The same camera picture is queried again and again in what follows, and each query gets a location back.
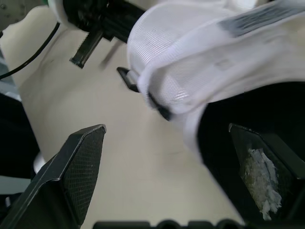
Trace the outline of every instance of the beige table surface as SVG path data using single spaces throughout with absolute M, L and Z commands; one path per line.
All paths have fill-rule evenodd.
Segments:
M 36 8 L 10 26 L 0 40 L 9 68 L 32 56 L 55 23 L 48 8 Z M 69 134 L 107 126 L 99 178 L 82 228 L 91 229 L 98 220 L 241 222 L 208 170 L 184 148 L 182 134 L 126 89 L 115 70 L 127 67 L 126 45 L 102 65 L 116 42 L 102 41 L 81 70 L 69 59 L 86 34 L 61 31 L 49 53 L 44 51 L 14 80 L 47 160 Z

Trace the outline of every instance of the black plastic part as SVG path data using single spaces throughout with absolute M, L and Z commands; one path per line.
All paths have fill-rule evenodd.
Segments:
M 160 105 L 155 98 L 153 97 L 153 95 L 151 93 L 148 93 L 148 97 L 150 98 L 150 100 L 154 103 L 155 108 L 159 111 L 159 113 L 161 114 L 161 116 L 163 118 L 165 118 L 167 121 L 170 121 L 172 119 L 173 114 L 170 112 L 170 110 L 167 107 L 164 107 L 162 105 Z
M 97 125 L 70 135 L 14 203 L 0 229 L 79 229 L 97 181 L 105 133 Z
M 150 229 L 149 222 L 98 222 L 93 229 Z
M 240 215 L 247 222 L 263 222 L 256 203 L 240 177 L 240 163 L 229 130 L 231 123 L 258 132 L 269 146 L 273 156 L 292 174 L 292 179 L 283 180 L 282 188 L 287 196 L 282 199 L 282 208 L 273 220 L 304 220 L 304 180 L 297 178 L 282 150 L 302 163 L 305 155 L 305 84 L 280 83 L 262 87 L 251 92 L 209 104 L 198 129 L 198 144 L 205 165 L 223 188 Z M 279 148 L 283 142 L 287 147 Z
M 79 66 L 80 68 L 84 68 L 86 62 L 89 57 L 95 50 L 96 46 L 99 44 L 101 39 L 103 38 L 103 31 L 100 25 L 95 25 L 92 31 L 88 34 L 84 42 L 81 44 L 80 48 L 76 52 L 75 56 L 70 59 L 70 61 Z
M 304 223 L 266 222 L 242 226 L 237 222 L 225 219 L 213 226 L 207 221 L 191 221 L 188 226 L 180 226 L 177 222 L 166 220 L 152 227 L 149 222 L 98 222 L 93 229 L 304 229 Z
M 242 229 L 243 227 L 233 220 L 225 219 L 217 224 L 218 229 Z
M 88 37 L 71 59 L 83 68 L 102 38 L 114 37 L 127 42 L 129 34 L 144 10 L 123 0 L 64 0 L 70 23 L 89 32 Z
M 135 82 L 133 82 L 132 79 L 128 78 L 128 76 L 127 76 L 127 73 L 129 72 L 129 70 L 127 68 L 123 68 L 123 67 L 118 67 L 116 70 L 120 74 L 121 78 L 123 79 L 123 81 L 126 84 L 126 86 L 128 87 L 128 89 L 133 92 L 138 93 L 139 89 L 137 87 L 137 84 Z

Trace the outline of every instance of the white residue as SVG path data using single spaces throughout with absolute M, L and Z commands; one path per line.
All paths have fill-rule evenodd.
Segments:
M 242 179 L 252 198 L 263 214 L 264 220 L 271 220 L 270 212 L 276 213 L 281 207 L 276 168 L 262 149 L 249 149 L 244 164 Z

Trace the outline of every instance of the black cable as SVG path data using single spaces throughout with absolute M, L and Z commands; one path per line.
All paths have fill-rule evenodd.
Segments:
M 21 69 L 23 69 L 26 66 L 28 66 L 33 60 L 35 60 L 41 54 L 41 52 L 45 49 L 45 47 L 47 47 L 47 45 L 50 43 L 50 41 L 54 37 L 55 33 L 57 32 L 59 26 L 60 26 L 60 24 L 57 23 L 55 28 L 51 32 L 51 34 L 48 36 L 47 40 L 42 44 L 42 46 L 37 50 L 37 52 L 31 58 L 29 58 L 26 62 L 24 62 L 18 68 L 15 68 L 14 70 L 12 70 L 12 71 L 10 71 L 8 73 L 5 73 L 3 75 L 0 75 L 0 80 L 2 80 L 4 78 L 6 78 L 6 77 L 9 77 L 9 76 L 19 72 Z

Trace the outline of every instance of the white mesh fabric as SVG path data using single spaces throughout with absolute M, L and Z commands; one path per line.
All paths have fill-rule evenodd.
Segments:
M 189 31 L 207 21 L 232 14 L 227 10 L 215 9 L 211 4 L 157 5 L 139 19 L 129 36 L 128 60 L 131 69 L 141 74 L 149 62 Z M 188 76 L 198 72 L 196 66 L 202 66 L 203 61 L 201 57 L 191 58 L 165 69 L 166 76 L 160 74 L 153 77 L 150 91 L 156 100 L 165 105 L 173 99 L 183 97 L 185 92 L 180 83 L 189 81 Z

